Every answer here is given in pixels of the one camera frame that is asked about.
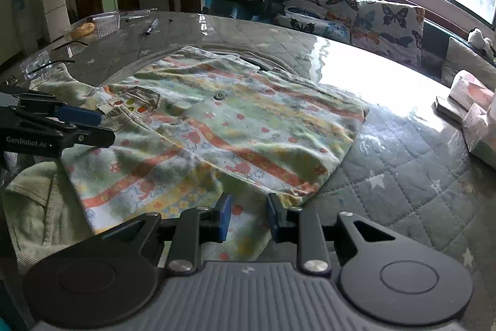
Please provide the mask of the white plush toy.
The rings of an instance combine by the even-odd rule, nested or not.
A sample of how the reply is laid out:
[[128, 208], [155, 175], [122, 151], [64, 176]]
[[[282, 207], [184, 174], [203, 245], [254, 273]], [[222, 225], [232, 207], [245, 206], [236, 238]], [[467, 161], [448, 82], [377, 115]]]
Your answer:
[[468, 33], [468, 42], [471, 46], [487, 54], [494, 54], [493, 42], [489, 37], [484, 37], [481, 29], [474, 28]]

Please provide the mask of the grey white cushion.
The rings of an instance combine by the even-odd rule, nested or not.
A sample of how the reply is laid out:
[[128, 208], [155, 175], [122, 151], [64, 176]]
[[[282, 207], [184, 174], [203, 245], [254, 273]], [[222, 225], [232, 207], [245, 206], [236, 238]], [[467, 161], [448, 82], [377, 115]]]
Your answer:
[[466, 70], [474, 75], [489, 90], [495, 89], [495, 67], [465, 44], [454, 38], [449, 38], [445, 61], [441, 68], [441, 83], [451, 87], [455, 75], [461, 70]]

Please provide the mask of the bread roll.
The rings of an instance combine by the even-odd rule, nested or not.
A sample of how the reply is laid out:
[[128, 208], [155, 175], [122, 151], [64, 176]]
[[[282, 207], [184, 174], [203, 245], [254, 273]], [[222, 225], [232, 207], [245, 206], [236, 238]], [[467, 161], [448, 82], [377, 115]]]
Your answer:
[[80, 38], [86, 37], [95, 30], [96, 25], [92, 22], [86, 22], [73, 29], [70, 36], [73, 40], [78, 40]]

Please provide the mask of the grey quilted star table cover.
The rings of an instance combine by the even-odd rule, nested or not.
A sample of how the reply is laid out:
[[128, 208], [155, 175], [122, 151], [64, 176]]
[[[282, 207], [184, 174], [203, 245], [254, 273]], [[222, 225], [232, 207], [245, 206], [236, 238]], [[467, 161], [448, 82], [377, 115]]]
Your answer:
[[[145, 35], [156, 18], [156, 29]], [[56, 65], [41, 77], [64, 66], [77, 81], [100, 87], [131, 76], [159, 56], [191, 46], [213, 53], [252, 53], [277, 64], [275, 70], [355, 96], [368, 114], [352, 148], [313, 197], [295, 207], [282, 206], [313, 209], [324, 225], [334, 223], [339, 212], [352, 212], [439, 251], [468, 271], [472, 299], [459, 329], [343, 329], [345, 316], [332, 311], [321, 281], [297, 271], [296, 245], [273, 241], [267, 219], [269, 240], [255, 260], [207, 260], [204, 248], [221, 243], [203, 243], [195, 273], [166, 278], [142, 310], [119, 324], [66, 329], [38, 322], [24, 296], [23, 281], [29, 271], [19, 271], [2, 194], [20, 171], [60, 156], [1, 151], [2, 329], [494, 329], [495, 171], [468, 151], [461, 126], [436, 111], [436, 97], [449, 92], [442, 84], [346, 44], [198, 13], [153, 12], [148, 18], [122, 22], [120, 30], [103, 38], [91, 35], [81, 40], [89, 46], [76, 54], [73, 64]], [[23, 89], [19, 99], [62, 102], [31, 88], [41, 77], [26, 79], [20, 67], [15, 76], [16, 87]]]

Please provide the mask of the patterned children's fleece jacket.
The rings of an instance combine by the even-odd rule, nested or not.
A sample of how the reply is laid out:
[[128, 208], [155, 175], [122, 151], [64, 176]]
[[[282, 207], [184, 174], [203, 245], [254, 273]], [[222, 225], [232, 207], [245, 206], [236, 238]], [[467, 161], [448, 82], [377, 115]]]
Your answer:
[[313, 197], [368, 114], [347, 92], [191, 46], [100, 87], [64, 66], [30, 86], [100, 112], [115, 141], [39, 160], [7, 185], [2, 205], [21, 273], [142, 213], [174, 218], [225, 192], [227, 239], [203, 257], [255, 260], [269, 240], [267, 194], [286, 207]]

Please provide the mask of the clear plastic food tray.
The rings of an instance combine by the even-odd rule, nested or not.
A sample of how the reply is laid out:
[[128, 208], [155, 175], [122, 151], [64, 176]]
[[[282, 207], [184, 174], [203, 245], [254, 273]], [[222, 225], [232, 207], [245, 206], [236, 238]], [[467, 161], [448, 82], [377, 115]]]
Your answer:
[[94, 35], [97, 38], [103, 38], [120, 30], [120, 25], [122, 22], [128, 23], [131, 20], [148, 18], [153, 12], [156, 11], [157, 8], [154, 7], [151, 9], [139, 9], [134, 11], [112, 11], [91, 15], [68, 26], [66, 29], [63, 30], [63, 35], [73, 40], [70, 36], [70, 33], [73, 29], [77, 28], [83, 23], [92, 22], [96, 25], [96, 27], [95, 30], [88, 36]]

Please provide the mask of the black round table hotplate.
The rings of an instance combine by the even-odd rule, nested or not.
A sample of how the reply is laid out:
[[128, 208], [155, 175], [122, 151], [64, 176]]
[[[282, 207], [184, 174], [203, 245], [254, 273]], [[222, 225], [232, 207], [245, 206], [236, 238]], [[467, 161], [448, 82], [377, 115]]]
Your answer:
[[245, 62], [258, 66], [261, 70], [272, 71], [278, 68], [278, 65], [274, 64], [271, 60], [268, 60], [261, 56], [256, 56], [252, 53], [247, 53], [247, 54], [241, 53], [241, 54], [236, 54], [236, 56]]

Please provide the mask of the pink tissue box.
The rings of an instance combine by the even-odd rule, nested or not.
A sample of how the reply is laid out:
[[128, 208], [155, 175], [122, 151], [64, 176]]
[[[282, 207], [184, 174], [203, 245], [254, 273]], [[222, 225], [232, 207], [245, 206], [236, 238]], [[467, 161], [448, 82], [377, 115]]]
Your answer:
[[495, 92], [467, 70], [460, 70], [436, 110], [459, 123], [468, 151], [495, 167]]

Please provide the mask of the clear safety glasses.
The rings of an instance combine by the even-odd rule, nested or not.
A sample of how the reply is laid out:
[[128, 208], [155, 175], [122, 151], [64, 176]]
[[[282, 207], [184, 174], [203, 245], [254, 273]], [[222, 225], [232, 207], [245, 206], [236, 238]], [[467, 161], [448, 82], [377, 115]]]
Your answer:
[[21, 63], [21, 73], [26, 79], [41, 77], [56, 65], [73, 64], [76, 54], [88, 46], [88, 42], [80, 39], [66, 41], [57, 46], [47, 46]]

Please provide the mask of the butterfly print pillow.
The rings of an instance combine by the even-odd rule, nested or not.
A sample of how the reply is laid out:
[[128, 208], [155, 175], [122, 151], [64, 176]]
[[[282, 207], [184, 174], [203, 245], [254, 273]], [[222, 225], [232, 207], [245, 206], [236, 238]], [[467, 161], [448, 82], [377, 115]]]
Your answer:
[[378, 0], [287, 0], [281, 27], [332, 39], [402, 65], [419, 66], [425, 10]]

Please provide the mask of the white refrigerator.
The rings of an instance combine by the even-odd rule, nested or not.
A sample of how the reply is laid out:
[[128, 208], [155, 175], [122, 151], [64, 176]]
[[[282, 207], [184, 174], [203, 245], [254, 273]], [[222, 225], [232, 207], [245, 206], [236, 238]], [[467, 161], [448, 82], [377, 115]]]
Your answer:
[[63, 36], [70, 26], [66, 0], [41, 0], [49, 42]]

